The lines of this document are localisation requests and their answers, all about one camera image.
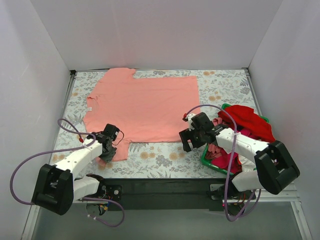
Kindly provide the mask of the salmon pink t shirt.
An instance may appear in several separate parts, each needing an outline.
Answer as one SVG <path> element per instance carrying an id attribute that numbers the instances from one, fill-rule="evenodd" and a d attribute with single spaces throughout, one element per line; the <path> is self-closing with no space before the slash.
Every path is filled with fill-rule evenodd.
<path id="1" fill-rule="evenodd" d="M 130 143 L 179 142 L 188 127 L 184 114 L 200 104 L 196 76 L 134 78 L 135 72 L 109 69 L 86 98 L 88 132 L 111 124 L 124 133 L 114 161 L 128 158 Z"/>

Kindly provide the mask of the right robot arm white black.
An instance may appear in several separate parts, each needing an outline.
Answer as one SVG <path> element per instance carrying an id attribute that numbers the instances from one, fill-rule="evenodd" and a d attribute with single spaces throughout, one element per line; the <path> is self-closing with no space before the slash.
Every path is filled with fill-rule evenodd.
<path id="1" fill-rule="evenodd" d="M 288 149 L 278 140 L 268 143 L 234 132 L 224 124 L 214 125 L 204 112 L 185 114 L 182 119 L 188 123 L 188 128 L 179 132 L 185 152 L 214 145 L 254 164 L 254 170 L 238 173 L 225 184 L 227 195 L 232 199 L 257 189 L 277 195 L 300 176 Z"/>

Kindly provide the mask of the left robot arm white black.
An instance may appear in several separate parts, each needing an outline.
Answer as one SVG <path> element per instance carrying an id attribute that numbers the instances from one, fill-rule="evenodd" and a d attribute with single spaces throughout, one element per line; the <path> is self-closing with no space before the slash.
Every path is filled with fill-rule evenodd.
<path id="1" fill-rule="evenodd" d="M 77 200 L 84 197 L 101 200 L 106 197 L 103 177 L 92 173 L 81 178 L 78 176 L 96 158 L 113 159 L 117 150 L 113 142 L 119 132 L 118 127 L 107 124 L 103 131 L 88 135 L 81 149 L 55 165 L 44 164 L 39 170 L 31 202 L 62 216 Z"/>

